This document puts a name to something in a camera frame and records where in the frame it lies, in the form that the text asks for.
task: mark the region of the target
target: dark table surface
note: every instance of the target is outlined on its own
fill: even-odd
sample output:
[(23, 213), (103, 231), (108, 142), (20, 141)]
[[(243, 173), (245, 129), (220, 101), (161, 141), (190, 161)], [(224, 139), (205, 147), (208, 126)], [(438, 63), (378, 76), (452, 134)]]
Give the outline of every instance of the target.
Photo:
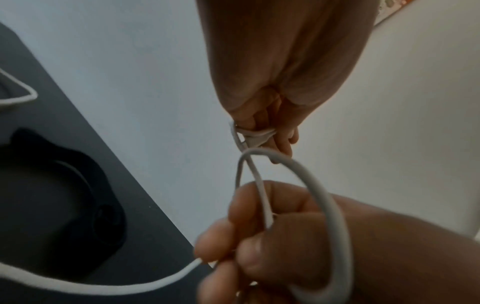
[[(115, 157), (18, 37), (0, 24), (0, 67), (35, 88), (39, 98), (0, 111), (0, 145), (18, 127), (29, 127), (50, 141), (83, 151), (106, 173), (122, 204), (127, 241), (82, 283), (124, 285), (156, 280), (193, 260), (192, 246)], [(22, 89), (5, 77), (0, 99)], [(0, 260), (42, 275), (52, 272), (47, 256), (62, 227), (79, 215), (82, 193), (57, 175), (0, 160)], [(127, 296), (80, 296), (33, 289), (0, 280), (0, 303), (194, 303), (202, 265), (162, 289)]]

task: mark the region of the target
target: white string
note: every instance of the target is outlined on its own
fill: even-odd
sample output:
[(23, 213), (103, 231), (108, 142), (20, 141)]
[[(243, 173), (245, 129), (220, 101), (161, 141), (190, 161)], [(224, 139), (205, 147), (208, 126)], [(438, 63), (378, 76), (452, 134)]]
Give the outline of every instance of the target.
[(0, 68), (0, 74), (3, 74), (5, 77), (7, 77), (8, 79), (10, 79), (11, 81), (13, 81), (14, 83), (18, 84), (19, 86), (21, 86), (22, 88), (28, 91), (28, 95), (25, 95), (25, 96), (0, 99), (1, 106), (9, 106), (9, 105), (32, 101), (37, 99), (37, 97), (39, 96), (39, 94), (31, 86), (21, 82), (20, 80), (10, 75), (6, 71), (2, 70), (1, 68)]
[[(320, 183), (317, 182), (315, 177), (298, 162), (271, 149), (249, 148), (247, 143), (243, 143), (240, 140), (238, 132), (243, 133), (245, 136), (252, 137), (256, 136), (255, 132), (238, 129), (233, 123), (230, 125), (230, 129), (236, 145), (242, 151), (240, 160), (238, 161), (235, 188), (237, 189), (240, 187), (243, 164), (244, 162), (247, 162), (247, 165), (252, 171), (255, 184), (260, 195), (266, 228), (271, 227), (273, 224), (273, 214), (264, 183), (252, 161), (251, 155), (267, 156), (271, 160), (283, 164), (285, 167), (290, 169), (305, 184), (315, 202), (325, 213), (332, 253), (332, 271), (330, 282), (328, 283), (327, 287), (319, 291), (306, 291), (296, 286), (289, 286), (291, 292), (294, 294), (297, 300), (304, 304), (345, 303), (350, 296), (353, 285), (352, 249), (347, 225), (337, 204), (334, 202), (329, 193), (320, 185)], [(260, 136), (264, 136), (265, 132), (260, 132), (259, 134)], [(59, 279), (40, 276), (3, 263), (0, 263), (0, 278), (8, 279), (35, 288), (65, 293), (88, 295), (124, 295), (152, 291), (175, 283), (185, 277), (195, 267), (200, 265), (201, 262), (202, 261), (200, 259), (196, 259), (179, 272), (154, 282), (123, 286), (88, 285), (67, 282)]]

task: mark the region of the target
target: white cable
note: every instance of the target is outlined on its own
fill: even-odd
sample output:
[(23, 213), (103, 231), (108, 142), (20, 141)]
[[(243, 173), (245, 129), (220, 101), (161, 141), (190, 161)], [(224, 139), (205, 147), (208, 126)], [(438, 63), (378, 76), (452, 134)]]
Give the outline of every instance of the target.
[(28, 91), (28, 95), (21, 96), (21, 97), (12, 97), (12, 98), (7, 98), (7, 99), (0, 99), (0, 106), (9, 106), (9, 105), (14, 105), (14, 104), (19, 104), (19, 103), (24, 103), (28, 101), (32, 101), (37, 99), (39, 94), (28, 84), (21, 82), (14, 76), (10, 75), (6, 71), (2, 70), (0, 68), (0, 74), (3, 74), (5, 77), (13, 81), (14, 83), (18, 84), (22, 88)]
[[(235, 127), (233, 123), (230, 125), (231, 133), (236, 145), (242, 151), (235, 179), (235, 188), (240, 187), (243, 164), (246, 161), (255, 179), (260, 200), (263, 207), (265, 227), (269, 228), (273, 225), (273, 214), (270, 207), (267, 192), (260, 174), (255, 167), (251, 155), (265, 155), (290, 169), (305, 184), (310, 191), (312, 197), (318, 206), (325, 213), (326, 224), (328, 228), (328, 236), (330, 239), (332, 253), (332, 271), (330, 282), (327, 287), (319, 291), (306, 291), (297, 286), (289, 286), (291, 292), (300, 302), (304, 304), (331, 304), (345, 303), (351, 293), (353, 285), (353, 259), (350, 244), (349, 232), (345, 220), (329, 193), (317, 182), (315, 177), (298, 162), (286, 157), (285, 155), (265, 148), (249, 148), (247, 143), (241, 142), (238, 132), (243, 132)], [(247, 136), (264, 136), (266, 133), (260, 131), (258, 134), (249, 132)], [(134, 285), (88, 285), (67, 282), (59, 279), (40, 276), (26, 270), (0, 263), (0, 278), (12, 280), (27, 286), (54, 290), (65, 293), (88, 294), (88, 295), (124, 295), (140, 292), (152, 291), (158, 288), (175, 283), (185, 277), (190, 271), (201, 264), (200, 259), (194, 260), (181, 271), (168, 277), (159, 279), (150, 283), (134, 284)]]

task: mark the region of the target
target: white wall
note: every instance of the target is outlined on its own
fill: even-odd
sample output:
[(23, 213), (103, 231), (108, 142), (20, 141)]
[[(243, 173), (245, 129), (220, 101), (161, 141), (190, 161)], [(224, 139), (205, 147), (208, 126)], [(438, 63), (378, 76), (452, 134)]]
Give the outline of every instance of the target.
[[(417, 0), (381, 24), (302, 125), (295, 158), (332, 192), (474, 235), (479, 15), (478, 0)], [(0, 0), (0, 21), (190, 241), (225, 215), (239, 153), (193, 0)], [(296, 182), (258, 163), (264, 178)]]

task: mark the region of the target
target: person's right hand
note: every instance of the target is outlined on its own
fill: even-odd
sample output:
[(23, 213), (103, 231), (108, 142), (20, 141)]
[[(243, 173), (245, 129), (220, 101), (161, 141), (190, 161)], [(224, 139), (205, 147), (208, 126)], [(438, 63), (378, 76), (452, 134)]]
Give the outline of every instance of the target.
[[(236, 191), (228, 218), (199, 237), (196, 256), (220, 260), (199, 286), (200, 304), (232, 304), (237, 291), (248, 304), (296, 303), (286, 286), (318, 289), (328, 281), (325, 216), (305, 188), (271, 181), (265, 188), (278, 214), (271, 229), (263, 231), (258, 192), (250, 183)], [(350, 303), (480, 302), (480, 245), (412, 217), (334, 199), (352, 242)]]
[(197, 0), (218, 99), (264, 146), (292, 156), (297, 126), (344, 83), (379, 0)]

